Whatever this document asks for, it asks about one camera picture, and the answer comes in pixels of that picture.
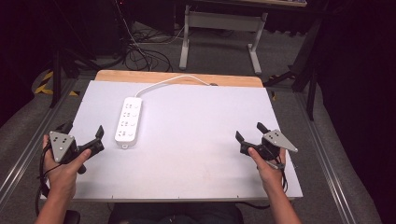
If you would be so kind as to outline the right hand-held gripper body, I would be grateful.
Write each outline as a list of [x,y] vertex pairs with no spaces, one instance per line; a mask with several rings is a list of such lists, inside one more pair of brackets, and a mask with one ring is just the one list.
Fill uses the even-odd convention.
[[264,134],[262,136],[262,142],[258,145],[249,142],[246,143],[246,147],[240,145],[240,152],[242,154],[248,156],[248,149],[253,147],[269,165],[277,170],[285,169],[285,164],[280,159],[281,148],[292,152],[298,151],[298,148],[280,130],[273,130]]

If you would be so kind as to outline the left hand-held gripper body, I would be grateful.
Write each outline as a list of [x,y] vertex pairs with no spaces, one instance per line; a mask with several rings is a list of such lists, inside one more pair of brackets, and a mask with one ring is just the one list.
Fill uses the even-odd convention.
[[86,149],[91,151],[90,158],[105,149],[103,143],[95,143],[94,139],[85,145],[78,146],[73,135],[66,133],[49,133],[53,159],[60,164],[67,164],[77,158]]

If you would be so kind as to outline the white power strip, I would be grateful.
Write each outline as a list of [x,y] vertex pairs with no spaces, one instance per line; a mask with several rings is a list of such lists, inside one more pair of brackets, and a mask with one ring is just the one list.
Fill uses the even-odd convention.
[[115,133],[115,141],[123,149],[134,146],[137,141],[142,103],[143,100],[138,97],[124,99]]

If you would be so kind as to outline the person's left hand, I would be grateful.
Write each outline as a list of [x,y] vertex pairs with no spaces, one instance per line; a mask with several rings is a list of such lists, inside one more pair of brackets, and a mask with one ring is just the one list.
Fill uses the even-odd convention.
[[43,169],[49,181],[47,201],[70,202],[76,193],[78,169],[91,156],[92,151],[85,149],[77,158],[67,164],[56,163],[48,149],[44,156]]

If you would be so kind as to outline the person's right hand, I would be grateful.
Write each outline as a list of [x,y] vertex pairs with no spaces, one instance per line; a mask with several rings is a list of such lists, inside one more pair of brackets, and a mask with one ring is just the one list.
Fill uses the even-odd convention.
[[262,186],[267,195],[283,193],[281,171],[269,165],[253,147],[250,147],[247,151],[251,159],[256,163]]

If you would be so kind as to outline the yellow black floor tape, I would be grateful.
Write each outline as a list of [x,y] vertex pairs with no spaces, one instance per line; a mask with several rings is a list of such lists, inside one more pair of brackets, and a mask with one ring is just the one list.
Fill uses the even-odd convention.
[[44,77],[42,78],[38,87],[35,89],[35,94],[43,93],[43,94],[52,95],[53,90],[47,88],[47,85],[49,84],[50,79],[52,77],[53,77],[53,72],[51,70],[49,70],[48,73],[46,75],[44,75]]

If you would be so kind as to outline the black metal stand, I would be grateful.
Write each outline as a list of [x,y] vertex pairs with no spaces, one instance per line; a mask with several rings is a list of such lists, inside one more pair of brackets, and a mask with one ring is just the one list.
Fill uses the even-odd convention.
[[326,14],[323,10],[318,12],[310,12],[309,16],[314,19],[311,25],[307,37],[302,44],[297,57],[290,67],[290,70],[280,76],[274,76],[268,81],[264,82],[265,87],[272,87],[287,78],[295,77],[291,89],[294,92],[302,92],[305,87],[308,87],[308,98],[305,106],[305,111],[310,120],[314,119],[313,109],[317,86],[317,73],[315,71],[315,66],[318,62],[318,58],[315,55],[315,44],[318,36],[318,31],[323,19]]
[[88,45],[88,37],[78,19],[78,0],[40,0],[49,28],[53,59],[53,96],[50,107],[62,97],[62,72],[68,78],[79,76],[79,67],[85,65],[93,71],[101,66],[94,63],[95,56]]

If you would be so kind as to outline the person's dark clothing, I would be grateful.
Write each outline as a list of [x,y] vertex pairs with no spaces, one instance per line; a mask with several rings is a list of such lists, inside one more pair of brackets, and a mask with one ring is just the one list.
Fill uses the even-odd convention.
[[244,224],[235,203],[115,203],[108,224]]

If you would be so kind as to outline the aluminium rail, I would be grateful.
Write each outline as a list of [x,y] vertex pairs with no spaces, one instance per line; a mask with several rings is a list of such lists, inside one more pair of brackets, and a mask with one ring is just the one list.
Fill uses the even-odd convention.
[[306,103],[304,101],[304,96],[301,93],[295,93],[294,97],[300,109],[302,110],[304,120],[308,125],[309,132],[314,141],[315,151],[318,157],[319,164],[321,166],[323,174],[325,175],[327,184],[329,186],[330,192],[332,194],[340,217],[343,221],[343,224],[357,224],[356,218],[351,211],[346,195],[343,191],[339,177],[332,167],[332,163],[325,150],[325,146],[323,145],[322,140],[319,136],[318,128],[315,122],[309,118],[308,113],[306,112]]
[[75,79],[66,80],[64,86],[61,88],[61,97],[53,108],[46,110],[45,116],[40,121],[32,139],[28,142],[23,152],[18,157],[16,163],[11,167],[7,174],[7,178],[2,182],[0,187],[0,210],[7,204],[8,199],[12,195],[14,189],[20,182],[23,174],[29,166],[36,151],[41,148],[42,135],[46,132],[54,117],[58,113],[62,103],[74,88]]

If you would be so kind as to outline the white metal table frame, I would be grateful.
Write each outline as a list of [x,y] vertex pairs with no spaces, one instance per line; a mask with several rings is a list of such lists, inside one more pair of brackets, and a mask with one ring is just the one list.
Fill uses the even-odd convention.
[[267,16],[268,14],[265,12],[263,12],[260,17],[197,12],[191,10],[190,5],[186,5],[184,10],[184,36],[178,67],[181,70],[185,70],[187,68],[190,44],[189,30],[191,27],[244,31],[255,33],[253,42],[247,44],[247,51],[252,63],[254,74],[260,75],[262,73],[262,68],[257,56],[257,47],[262,37]]

